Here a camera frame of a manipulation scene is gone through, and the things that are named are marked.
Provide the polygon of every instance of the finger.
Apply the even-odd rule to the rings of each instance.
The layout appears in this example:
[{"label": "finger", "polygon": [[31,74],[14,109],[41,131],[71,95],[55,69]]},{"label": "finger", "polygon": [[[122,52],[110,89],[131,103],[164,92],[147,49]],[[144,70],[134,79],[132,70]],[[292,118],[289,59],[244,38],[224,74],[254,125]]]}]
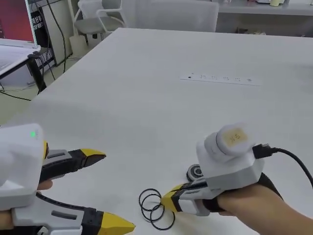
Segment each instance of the finger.
[{"label": "finger", "polygon": [[39,184],[37,190],[46,190],[46,189],[51,188],[52,185],[53,185],[53,182],[51,180],[47,180]]},{"label": "finger", "polygon": [[220,212],[219,214],[220,214],[221,216],[234,216],[232,213],[226,212],[226,211]]},{"label": "finger", "polygon": [[13,221],[10,211],[0,211],[0,230],[13,229]]}]

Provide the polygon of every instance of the monitor screen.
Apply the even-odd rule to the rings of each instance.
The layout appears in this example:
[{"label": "monitor screen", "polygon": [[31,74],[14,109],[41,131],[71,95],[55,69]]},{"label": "monitor screen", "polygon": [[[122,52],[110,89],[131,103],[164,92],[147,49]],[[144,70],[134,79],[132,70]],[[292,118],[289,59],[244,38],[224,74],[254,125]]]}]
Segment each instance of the monitor screen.
[{"label": "monitor screen", "polygon": [[36,47],[27,0],[0,0],[0,45]]}]

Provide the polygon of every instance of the hand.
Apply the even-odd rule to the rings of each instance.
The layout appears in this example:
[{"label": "hand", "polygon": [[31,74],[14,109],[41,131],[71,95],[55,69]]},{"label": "hand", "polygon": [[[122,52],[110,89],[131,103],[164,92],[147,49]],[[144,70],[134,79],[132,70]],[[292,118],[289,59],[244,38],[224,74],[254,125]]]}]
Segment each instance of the hand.
[{"label": "hand", "polygon": [[[38,185],[38,190],[46,190],[51,188],[53,185],[51,180],[42,182]],[[13,221],[11,216],[11,211],[0,211],[0,230],[13,229]]]},{"label": "hand", "polygon": [[262,235],[312,235],[313,220],[289,207],[276,193],[255,184],[234,192],[223,193],[218,203]]}]

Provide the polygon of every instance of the office chair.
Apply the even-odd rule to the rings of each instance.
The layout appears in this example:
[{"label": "office chair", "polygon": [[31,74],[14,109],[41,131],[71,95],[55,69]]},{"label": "office chair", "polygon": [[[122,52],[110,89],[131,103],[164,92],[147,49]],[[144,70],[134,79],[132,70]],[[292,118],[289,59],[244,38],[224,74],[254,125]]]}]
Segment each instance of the office chair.
[{"label": "office chair", "polygon": [[217,2],[201,0],[148,0],[139,16],[142,28],[215,32],[219,13]]}]

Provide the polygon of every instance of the white shelf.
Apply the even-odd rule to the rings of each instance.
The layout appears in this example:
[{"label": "white shelf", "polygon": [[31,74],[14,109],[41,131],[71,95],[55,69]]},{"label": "white shelf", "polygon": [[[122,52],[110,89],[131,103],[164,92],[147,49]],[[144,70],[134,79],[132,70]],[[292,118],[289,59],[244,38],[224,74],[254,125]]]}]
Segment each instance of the white shelf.
[{"label": "white shelf", "polygon": [[240,14],[267,14],[267,15],[294,15],[294,16],[313,16],[313,6],[308,4],[284,4],[274,7],[269,4],[248,2],[247,0],[232,0],[231,3],[220,1],[221,13],[240,13]]}]

